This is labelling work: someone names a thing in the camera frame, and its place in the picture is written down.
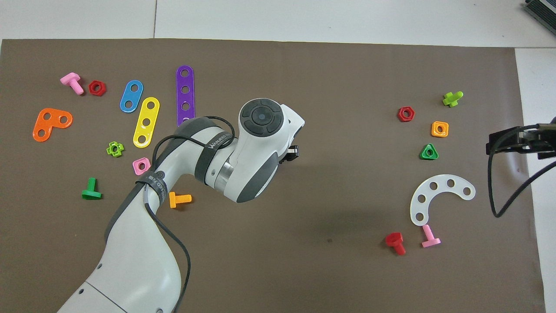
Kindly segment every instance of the purple strip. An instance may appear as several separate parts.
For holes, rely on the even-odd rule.
[[[193,69],[187,65],[178,67],[176,71],[176,105],[178,126],[180,126],[183,121],[195,117]]]

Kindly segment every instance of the red nut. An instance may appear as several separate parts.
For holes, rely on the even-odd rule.
[[[106,84],[100,80],[93,80],[89,84],[89,93],[95,96],[102,96],[106,92]]]
[[[402,122],[409,122],[415,116],[415,111],[411,106],[403,106],[398,111],[398,119]]]

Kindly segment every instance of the white table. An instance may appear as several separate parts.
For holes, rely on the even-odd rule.
[[[0,2],[0,38],[204,38],[514,47],[525,125],[556,116],[556,36],[518,0]],[[528,155],[529,172],[540,162]],[[556,171],[533,183],[547,312],[556,312]]]

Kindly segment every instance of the plastic toy piece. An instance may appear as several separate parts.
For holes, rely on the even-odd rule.
[[[115,158],[121,157],[122,151],[124,151],[123,145],[118,143],[117,141],[109,143],[108,148],[106,149],[106,153]]]
[[[401,236],[401,233],[391,233],[386,236],[386,245],[389,247],[393,247],[396,250],[396,253],[400,256],[405,254],[405,248],[401,244],[404,241],[404,238]]]
[[[431,127],[430,134],[435,137],[448,137],[450,125],[446,122],[435,121]]]
[[[46,141],[50,138],[52,128],[67,128],[72,122],[73,116],[69,112],[50,109],[49,107],[42,109],[33,128],[33,139],[40,143]]]
[[[422,242],[423,248],[434,246],[440,243],[440,239],[434,238],[433,232],[430,230],[428,225],[423,225],[423,231],[425,232],[426,241]]]
[[[106,84],[100,80],[93,80],[89,84],[89,93],[94,96],[102,96],[106,92]]]
[[[409,214],[415,225],[423,226],[429,222],[429,204],[437,194],[442,192],[455,193],[464,200],[475,197],[475,187],[467,180],[450,174],[433,176],[422,182],[411,198]],[[423,215],[422,220],[418,219],[419,215]]]
[[[77,82],[80,80],[81,77],[74,72],[69,73],[68,75],[60,78],[60,82],[66,86],[70,86],[76,94],[82,95],[84,93],[83,88]]]
[[[148,97],[143,100],[135,134],[133,135],[133,144],[136,147],[146,148],[151,143],[159,109],[160,102],[155,97]]]
[[[444,95],[444,100],[442,100],[442,102],[444,103],[444,105],[455,107],[458,105],[458,100],[461,99],[461,97],[463,97],[463,92],[461,91],[458,91],[455,94],[449,92]]]
[[[141,158],[139,160],[133,161],[133,170],[135,171],[135,175],[141,176],[144,172],[148,171],[151,168],[151,161],[147,158]]]
[[[411,106],[403,106],[398,111],[398,119],[402,122],[409,122],[415,116],[415,111],[411,108]]]
[[[176,195],[175,192],[170,192],[170,207],[172,209],[176,208],[176,204],[177,203],[190,203],[191,201],[193,201],[193,198],[191,197],[190,194],[184,194],[184,195]]]
[[[176,71],[177,125],[195,117],[195,84],[193,69],[187,65]]]
[[[143,94],[143,84],[138,80],[132,80],[127,83],[126,89],[123,91],[122,100],[120,100],[120,110],[124,113],[132,113],[139,106],[141,95]]]
[[[81,192],[81,198],[85,200],[98,200],[101,198],[102,193],[95,191],[95,185],[97,184],[96,178],[89,178],[87,183],[87,189]]]
[[[438,152],[436,152],[433,144],[428,144],[423,148],[419,156],[423,160],[436,160],[438,158]]]

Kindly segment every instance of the lime green nut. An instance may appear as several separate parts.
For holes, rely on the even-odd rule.
[[[433,144],[428,144],[423,148],[419,156],[423,160],[436,160],[438,158],[438,152],[436,152]]]
[[[122,156],[122,151],[123,151],[123,145],[119,144],[116,141],[113,141],[111,143],[108,144],[108,148],[106,149],[106,153],[108,153],[109,155],[117,158],[117,157],[121,157]]]
[[[461,97],[463,97],[463,92],[461,91],[458,91],[455,94],[449,92],[444,95],[444,100],[442,100],[442,102],[444,103],[444,105],[455,107],[458,105],[458,100],[461,99]]]
[[[102,193],[95,191],[97,179],[94,177],[89,178],[87,189],[81,192],[81,198],[85,200],[98,200],[102,197]]]

